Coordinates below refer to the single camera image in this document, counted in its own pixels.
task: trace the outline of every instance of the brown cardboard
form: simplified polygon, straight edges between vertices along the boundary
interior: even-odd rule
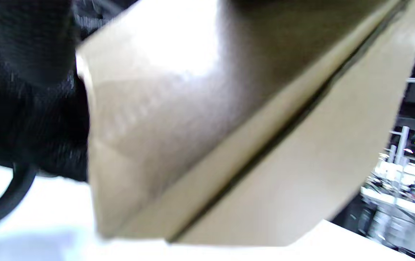
[[[284,246],[336,213],[376,165],[395,122],[415,61],[415,0],[354,59],[303,122],[180,242]]]
[[[103,235],[179,233],[399,1],[243,2],[141,0],[78,50]]]

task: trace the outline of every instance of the black fabric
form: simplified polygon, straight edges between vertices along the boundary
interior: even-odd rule
[[[0,165],[86,181],[89,116],[75,45],[105,21],[71,10],[70,0],[0,0]]]
[[[0,55],[22,79],[55,86],[74,64],[71,0],[0,0]]]

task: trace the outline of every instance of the white surface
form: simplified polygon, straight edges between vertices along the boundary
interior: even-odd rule
[[[11,171],[0,167],[0,192]],[[37,177],[20,206],[0,222],[5,260],[411,260],[408,256],[321,221],[284,248],[169,246],[164,241],[103,241],[94,234],[88,185]]]
[[[367,188],[360,188],[360,192],[372,200],[392,204],[394,202],[394,197],[388,194],[380,194],[374,190],[369,190]],[[415,214],[415,203],[407,201],[405,199],[398,198],[398,207],[402,208],[405,211]]]

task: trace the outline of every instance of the black bag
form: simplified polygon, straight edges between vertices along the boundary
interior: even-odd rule
[[[87,181],[90,123],[75,45],[107,21],[99,12],[90,0],[0,0],[0,165],[13,168],[0,219],[39,170]]]

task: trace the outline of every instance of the black handle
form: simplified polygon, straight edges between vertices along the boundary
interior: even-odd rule
[[[35,167],[14,164],[11,183],[0,197],[0,220],[19,205],[29,191],[36,174]]]

